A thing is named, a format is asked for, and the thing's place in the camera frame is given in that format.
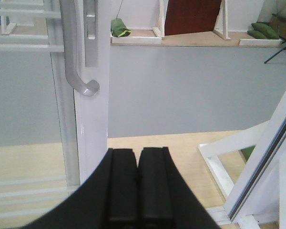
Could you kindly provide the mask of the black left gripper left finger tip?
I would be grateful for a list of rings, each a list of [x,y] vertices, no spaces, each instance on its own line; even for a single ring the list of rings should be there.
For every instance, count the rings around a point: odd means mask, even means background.
[[[132,149],[108,149],[89,178],[26,229],[138,228],[137,166]]]

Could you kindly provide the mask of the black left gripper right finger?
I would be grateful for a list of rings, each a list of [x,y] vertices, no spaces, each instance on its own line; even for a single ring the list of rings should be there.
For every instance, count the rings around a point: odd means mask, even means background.
[[[178,171],[167,147],[145,147],[138,171],[142,229],[217,229]]]

